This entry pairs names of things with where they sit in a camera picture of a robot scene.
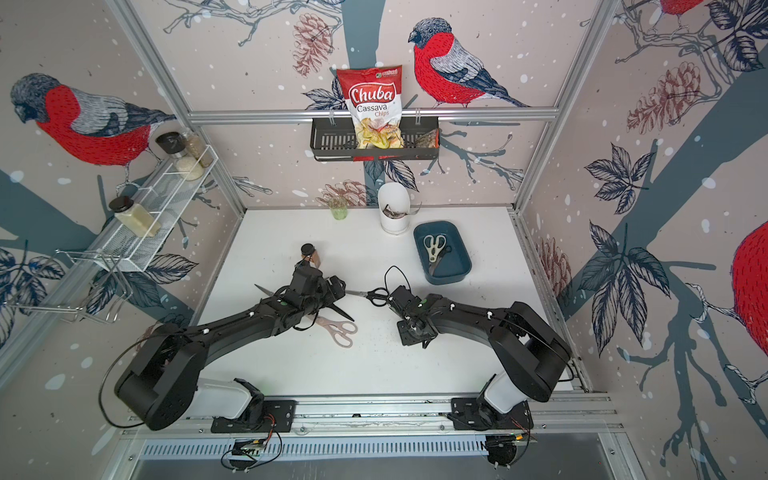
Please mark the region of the dark blue handled scissors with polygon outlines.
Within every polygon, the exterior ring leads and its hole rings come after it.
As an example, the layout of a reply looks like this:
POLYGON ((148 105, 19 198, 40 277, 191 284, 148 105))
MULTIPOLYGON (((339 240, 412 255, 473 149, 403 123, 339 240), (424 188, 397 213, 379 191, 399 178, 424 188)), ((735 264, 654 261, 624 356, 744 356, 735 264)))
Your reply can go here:
POLYGON ((262 293, 264 293, 265 295, 268 295, 269 297, 273 297, 273 298, 277 298, 277 299, 282 299, 282 294, 280 294, 280 293, 276 293, 274 291, 271 291, 271 290, 269 290, 267 288, 264 288, 264 287, 262 287, 262 286, 260 286, 258 284, 254 284, 254 286, 257 289, 259 289, 262 293))

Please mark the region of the pink kitchen scissors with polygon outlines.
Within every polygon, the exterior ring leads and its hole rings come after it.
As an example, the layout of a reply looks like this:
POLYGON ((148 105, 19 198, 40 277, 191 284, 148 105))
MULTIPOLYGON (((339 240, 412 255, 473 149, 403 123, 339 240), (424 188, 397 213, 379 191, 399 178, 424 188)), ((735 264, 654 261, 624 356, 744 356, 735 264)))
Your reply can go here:
POLYGON ((339 347, 349 349, 353 346, 352 336, 358 332, 355 322, 349 320, 335 321, 318 317, 315 323, 326 330, 334 343, 339 347))

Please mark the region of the teal plastic storage box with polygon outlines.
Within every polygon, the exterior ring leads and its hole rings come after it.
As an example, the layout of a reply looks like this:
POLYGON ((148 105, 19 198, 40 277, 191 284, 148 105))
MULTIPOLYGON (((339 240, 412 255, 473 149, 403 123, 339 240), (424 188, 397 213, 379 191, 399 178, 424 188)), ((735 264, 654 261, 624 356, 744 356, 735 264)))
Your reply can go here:
POLYGON ((459 283, 470 273, 470 255, 453 223, 444 220, 421 223, 414 228, 413 237, 428 283, 459 283))

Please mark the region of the beige kitchen scissors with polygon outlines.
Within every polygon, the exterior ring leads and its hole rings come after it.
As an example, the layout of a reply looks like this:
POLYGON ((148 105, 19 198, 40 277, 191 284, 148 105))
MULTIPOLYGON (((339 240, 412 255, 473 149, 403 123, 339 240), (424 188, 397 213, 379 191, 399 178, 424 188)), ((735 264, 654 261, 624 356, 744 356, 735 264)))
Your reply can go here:
POLYGON ((423 246, 427 253, 428 262, 434 261, 439 250, 447 245, 448 240, 444 234, 426 235, 423 239, 423 246))

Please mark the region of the large black scissors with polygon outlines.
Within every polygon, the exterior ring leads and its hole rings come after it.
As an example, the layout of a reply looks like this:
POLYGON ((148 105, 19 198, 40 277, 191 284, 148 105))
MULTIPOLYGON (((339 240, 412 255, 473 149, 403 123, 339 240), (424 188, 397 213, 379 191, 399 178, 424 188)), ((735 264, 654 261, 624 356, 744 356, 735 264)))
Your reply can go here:
POLYGON ((330 308, 332 311, 334 311, 335 313, 341 315, 343 318, 349 320, 350 322, 355 322, 355 320, 354 320, 354 318, 352 316, 350 316, 348 313, 346 313, 343 309, 341 309, 340 307, 336 306, 335 304, 331 304, 327 308, 330 308))

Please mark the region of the small black scissors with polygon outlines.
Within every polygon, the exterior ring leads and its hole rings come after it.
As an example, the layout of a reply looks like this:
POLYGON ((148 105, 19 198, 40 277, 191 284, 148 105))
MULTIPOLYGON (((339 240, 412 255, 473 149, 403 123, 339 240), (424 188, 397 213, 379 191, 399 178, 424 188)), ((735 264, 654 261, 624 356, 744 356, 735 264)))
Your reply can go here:
POLYGON ((434 276, 435 272, 437 270, 437 267, 440 265, 440 262, 442 259, 452 251, 452 247, 450 245, 447 245, 439 250, 437 255, 435 256, 435 260, 432 261, 428 268, 428 273, 430 276, 434 276))

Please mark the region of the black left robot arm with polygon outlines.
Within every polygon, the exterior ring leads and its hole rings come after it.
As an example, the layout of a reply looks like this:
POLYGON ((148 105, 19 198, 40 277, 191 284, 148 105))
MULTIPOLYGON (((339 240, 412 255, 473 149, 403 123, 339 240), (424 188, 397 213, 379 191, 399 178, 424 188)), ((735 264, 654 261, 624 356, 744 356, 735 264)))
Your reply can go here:
POLYGON ((303 317, 333 307, 345 293, 342 279, 326 278, 300 261, 289 285, 244 311, 200 326, 156 329, 117 380, 114 394, 149 429, 164 429, 187 412, 208 364, 292 329, 303 317))

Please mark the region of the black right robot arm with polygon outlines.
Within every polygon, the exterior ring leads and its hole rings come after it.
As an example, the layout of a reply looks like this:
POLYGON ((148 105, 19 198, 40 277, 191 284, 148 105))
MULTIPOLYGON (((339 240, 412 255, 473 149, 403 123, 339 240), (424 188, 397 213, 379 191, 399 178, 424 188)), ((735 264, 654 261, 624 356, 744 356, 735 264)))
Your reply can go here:
POLYGON ((405 346, 426 348, 441 334, 460 336, 492 348, 511 382, 527 398, 547 402, 572 358, 568 343, 528 304, 481 308, 442 295, 421 299, 404 286, 387 297, 400 320, 405 346))

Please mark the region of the red pepper spice jar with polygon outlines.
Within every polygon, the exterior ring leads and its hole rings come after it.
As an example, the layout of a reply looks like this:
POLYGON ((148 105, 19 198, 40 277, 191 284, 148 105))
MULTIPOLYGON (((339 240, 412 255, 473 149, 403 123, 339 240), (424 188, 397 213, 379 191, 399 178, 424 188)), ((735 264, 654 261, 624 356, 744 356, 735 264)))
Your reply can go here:
POLYGON ((301 246, 301 258, 313 268, 319 269, 321 266, 319 252, 312 243, 305 243, 301 246))

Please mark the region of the green glass cup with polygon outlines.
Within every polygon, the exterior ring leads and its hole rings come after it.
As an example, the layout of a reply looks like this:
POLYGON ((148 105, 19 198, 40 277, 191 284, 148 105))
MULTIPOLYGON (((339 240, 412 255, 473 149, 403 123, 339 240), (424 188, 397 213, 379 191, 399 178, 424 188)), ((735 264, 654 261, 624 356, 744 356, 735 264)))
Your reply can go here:
POLYGON ((348 203, 343 197, 333 197, 328 200, 327 205, 335 220, 344 220, 348 215, 348 203))

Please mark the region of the white cylindrical utensil holder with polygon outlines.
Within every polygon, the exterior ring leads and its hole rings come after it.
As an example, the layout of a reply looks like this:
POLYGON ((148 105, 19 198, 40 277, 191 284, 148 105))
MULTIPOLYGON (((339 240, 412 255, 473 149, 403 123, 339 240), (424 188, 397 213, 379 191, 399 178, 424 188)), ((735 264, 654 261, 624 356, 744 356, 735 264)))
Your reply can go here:
POLYGON ((409 226, 411 199, 408 190, 396 182, 385 183, 378 190, 379 220, 391 235, 404 233, 409 226))

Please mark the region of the glass jar behind on shelf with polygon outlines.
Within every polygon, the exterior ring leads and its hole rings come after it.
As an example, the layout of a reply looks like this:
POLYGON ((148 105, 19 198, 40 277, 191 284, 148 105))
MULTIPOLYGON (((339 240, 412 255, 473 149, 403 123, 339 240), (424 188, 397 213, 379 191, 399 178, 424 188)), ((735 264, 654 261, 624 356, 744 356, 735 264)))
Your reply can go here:
POLYGON ((193 131, 185 132, 183 138, 187 152, 198 161, 202 168, 208 168, 212 162, 212 157, 204 140, 193 131))

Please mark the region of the yellow spice jar on shelf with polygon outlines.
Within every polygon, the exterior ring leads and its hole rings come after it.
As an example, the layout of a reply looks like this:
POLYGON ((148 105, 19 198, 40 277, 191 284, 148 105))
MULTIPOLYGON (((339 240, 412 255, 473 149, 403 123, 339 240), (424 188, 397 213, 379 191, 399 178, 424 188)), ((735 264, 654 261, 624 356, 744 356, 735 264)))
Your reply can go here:
POLYGON ((119 196, 108 204, 114 217, 138 238, 153 238, 161 224, 129 196, 119 196))

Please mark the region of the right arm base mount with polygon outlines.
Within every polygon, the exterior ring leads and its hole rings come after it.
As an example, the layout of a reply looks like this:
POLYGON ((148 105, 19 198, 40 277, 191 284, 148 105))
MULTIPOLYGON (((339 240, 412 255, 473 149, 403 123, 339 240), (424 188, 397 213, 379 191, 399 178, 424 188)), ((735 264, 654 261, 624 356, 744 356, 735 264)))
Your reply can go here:
POLYGON ((446 414, 456 430, 529 430, 533 421, 527 402, 515 406, 508 413, 499 413, 485 400, 457 397, 451 399, 446 414))

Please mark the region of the black wall basket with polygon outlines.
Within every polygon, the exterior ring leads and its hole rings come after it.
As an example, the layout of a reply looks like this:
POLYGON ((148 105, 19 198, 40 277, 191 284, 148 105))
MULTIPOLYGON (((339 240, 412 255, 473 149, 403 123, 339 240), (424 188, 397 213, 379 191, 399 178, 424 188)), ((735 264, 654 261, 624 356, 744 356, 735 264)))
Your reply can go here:
POLYGON ((404 117, 398 126, 374 128, 351 118, 313 121, 310 150, 318 161, 433 160, 438 157, 437 117, 404 117))

